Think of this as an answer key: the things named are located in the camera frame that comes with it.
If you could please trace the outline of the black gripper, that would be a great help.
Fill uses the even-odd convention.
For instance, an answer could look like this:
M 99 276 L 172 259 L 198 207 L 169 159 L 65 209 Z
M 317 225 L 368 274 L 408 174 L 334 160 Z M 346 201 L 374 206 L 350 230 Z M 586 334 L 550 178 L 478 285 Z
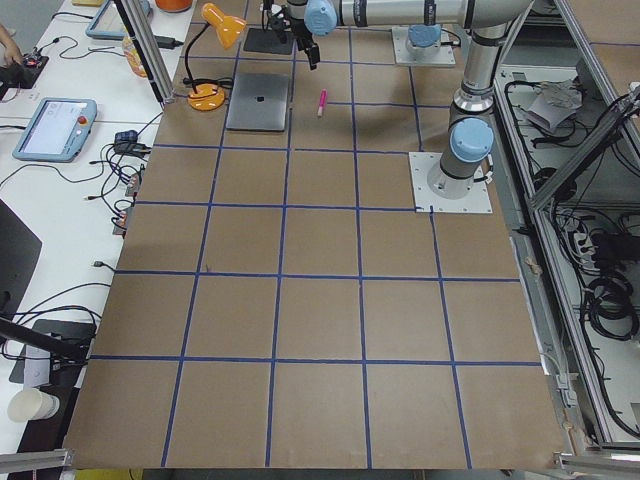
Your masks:
M 285 4 L 276 4 L 273 0 L 264 1 L 264 30 L 272 30 L 280 42 L 287 42 L 286 30 L 289 28 L 288 8 Z
M 296 42 L 298 51 L 304 51 L 308 58 L 309 68 L 316 69 L 320 63 L 320 49 L 313 41 L 311 32 L 307 29 L 304 20 L 289 17 L 289 24 Z

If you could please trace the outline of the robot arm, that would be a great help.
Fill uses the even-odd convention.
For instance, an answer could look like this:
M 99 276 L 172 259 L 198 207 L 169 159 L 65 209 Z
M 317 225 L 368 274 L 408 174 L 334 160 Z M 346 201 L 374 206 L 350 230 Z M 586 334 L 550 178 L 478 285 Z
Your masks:
M 327 36 L 336 28 L 349 30 L 354 52 L 362 52 L 364 42 L 382 39 L 380 32 L 357 34 L 380 26 L 406 30 L 405 51 L 416 51 L 411 42 L 417 32 L 440 25 L 456 25 L 469 34 L 465 44 L 465 66 L 460 69 L 420 65 L 410 72 L 407 88 L 416 109 L 435 109 L 451 96 L 449 124 L 465 118 L 486 119 L 494 106 L 494 79 L 510 29 L 531 9 L 530 1 L 288 1 L 285 15 L 294 38 L 316 68 L 320 59 L 314 38 Z
M 337 15 L 330 1 L 313 1 L 310 18 L 316 22 L 315 33 L 326 36 L 337 27 Z M 275 5 L 273 1 L 264 1 L 261 6 L 261 28 L 264 33 L 269 30 L 269 40 L 276 39 L 271 53 L 282 50 L 288 54 L 292 50 L 293 42 L 297 49 L 305 53 L 318 53 L 319 47 L 313 39 L 313 31 L 307 28 L 303 20 L 292 17 L 293 4 Z M 393 29 L 394 48 L 398 51 L 414 55 L 426 55 L 431 51 L 438 51 L 442 46 L 447 48 L 459 47 L 461 39 L 457 34 L 443 29 L 440 24 L 410 25 Z

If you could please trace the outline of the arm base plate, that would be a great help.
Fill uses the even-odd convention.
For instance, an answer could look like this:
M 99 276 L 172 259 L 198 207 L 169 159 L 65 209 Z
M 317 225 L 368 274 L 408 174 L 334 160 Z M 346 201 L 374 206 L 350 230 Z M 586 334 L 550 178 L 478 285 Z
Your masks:
M 490 171 L 484 172 L 479 165 L 473 177 L 457 180 L 441 170 L 439 152 L 410 152 L 408 156 L 416 212 L 493 213 L 488 192 Z
M 449 68 L 456 64 L 455 42 L 440 25 L 395 26 L 391 33 L 397 65 Z

